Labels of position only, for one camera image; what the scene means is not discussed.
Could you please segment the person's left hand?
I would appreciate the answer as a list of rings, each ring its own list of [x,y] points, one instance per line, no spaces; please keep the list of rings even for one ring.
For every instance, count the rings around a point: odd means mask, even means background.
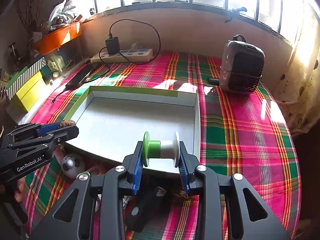
[[[21,203],[25,200],[25,177],[22,177],[18,180],[12,180],[9,182],[9,186],[13,186],[14,189],[14,198],[16,202]]]

